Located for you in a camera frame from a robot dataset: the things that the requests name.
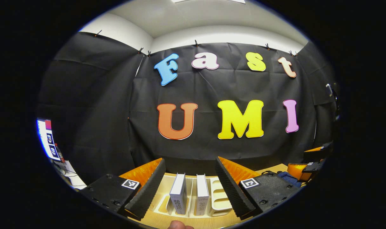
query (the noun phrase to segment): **ceiling light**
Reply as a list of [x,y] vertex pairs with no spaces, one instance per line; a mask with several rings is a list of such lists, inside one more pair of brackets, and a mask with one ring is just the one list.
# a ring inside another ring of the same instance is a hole
[[[189,0],[172,0],[174,3],[180,3],[180,2],[184,2],[184,1],[189,1]],[[237,3],[243,3],[245,4],[245,1],[244,0],[227,0],[227,1],[233,1],[233,2],[237,2]]]

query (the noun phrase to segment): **white box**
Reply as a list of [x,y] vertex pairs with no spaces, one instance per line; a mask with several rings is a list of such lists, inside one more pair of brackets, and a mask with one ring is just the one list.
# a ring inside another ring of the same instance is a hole
[[187,191],[185,174],[177,174],[170,190],[169,196],[176,213],[180,215],[186,214]]
[[209,189],[207,188],[206,174],[197,175],[197,200],[196,200],[196,216],[205,214],[207,202],[209,201]]

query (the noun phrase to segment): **orange letter u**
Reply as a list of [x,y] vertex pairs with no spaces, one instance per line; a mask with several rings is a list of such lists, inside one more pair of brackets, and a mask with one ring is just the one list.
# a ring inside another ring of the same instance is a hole
[[174,130],[172,128],[172,112],[176,106],[171,103],[164,103],[157,107],[159,110],[158,130],[167,139],[182,140],[193,132],[194,110],[197,109],[197,104],[183,103],[180,108],[184,110],[184,126],[181,130]]

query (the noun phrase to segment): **white wall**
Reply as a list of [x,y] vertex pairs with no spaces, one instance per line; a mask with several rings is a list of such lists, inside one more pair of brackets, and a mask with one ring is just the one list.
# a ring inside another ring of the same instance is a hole
[[299,52],[304,45],[263,29],[256,29],[245,26],[215,25],[200,26],[190,29],[171,32],[158,38],[152,38],[147,32],[132,22],[111,13],[106,13],[88,23],[80,31],[97,33],[123,42],[137,50],[143,49],[143,53],[162,51],[168,48],[175,48],[184,45],[197,43],[243,43],[265,46],[268,43],[270,48],[279,49],[285,52],[291,50]]
[[267,30],[245,26],[216,25],[179,30],[155,38],[151,45],[151,52],[194,45],[194,40],[197,40],[199,44],[230,42],[265,46],[268,43],[270,48],[285,52],[291,50],[293,53],[299,52],[304,47],[292,39]]
[[98,33],[100,30],[99,35],[113,38],[137,50],[143,48],[144,54],[148,54],[154,39],[132,22],[111,13],[97,17],[80,31]]

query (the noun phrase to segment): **pink letter i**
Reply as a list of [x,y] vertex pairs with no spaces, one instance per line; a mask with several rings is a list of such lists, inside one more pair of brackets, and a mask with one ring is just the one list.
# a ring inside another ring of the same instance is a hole
[[286,133],[296,132],[299,129],[298,124],[296,123],[296,101],[295,100],[285,100],[283,105],[286,107],[286,112],[288,114],[288,126],[286,127]]

